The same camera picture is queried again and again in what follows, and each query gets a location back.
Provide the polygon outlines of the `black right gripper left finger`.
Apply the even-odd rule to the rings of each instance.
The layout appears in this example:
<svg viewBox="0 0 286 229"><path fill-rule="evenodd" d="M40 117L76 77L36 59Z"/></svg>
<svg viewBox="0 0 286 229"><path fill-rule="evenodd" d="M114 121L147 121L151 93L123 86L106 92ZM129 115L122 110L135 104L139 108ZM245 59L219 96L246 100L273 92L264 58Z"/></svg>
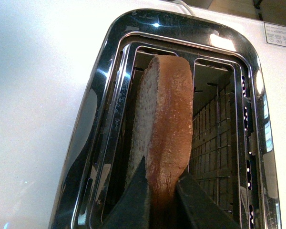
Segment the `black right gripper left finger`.
<svg viewBox="0 0 286 229"><path fill-rule="evenodd" d="M150 192L145 175L145 158L142 158L131 182L100 226L101 229L149 228Z"/></svg>

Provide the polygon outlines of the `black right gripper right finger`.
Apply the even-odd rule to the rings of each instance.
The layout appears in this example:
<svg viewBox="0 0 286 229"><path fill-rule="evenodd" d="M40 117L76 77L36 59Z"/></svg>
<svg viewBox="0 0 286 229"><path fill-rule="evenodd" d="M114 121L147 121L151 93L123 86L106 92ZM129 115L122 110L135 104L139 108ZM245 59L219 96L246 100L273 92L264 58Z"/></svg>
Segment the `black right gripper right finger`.
<svg viewBox="0 0 286 229"><path fill-rule="evenodd" d="M184 171L176 185L177 223L181 229L239 229L240 226L221 210Z"/></svg>

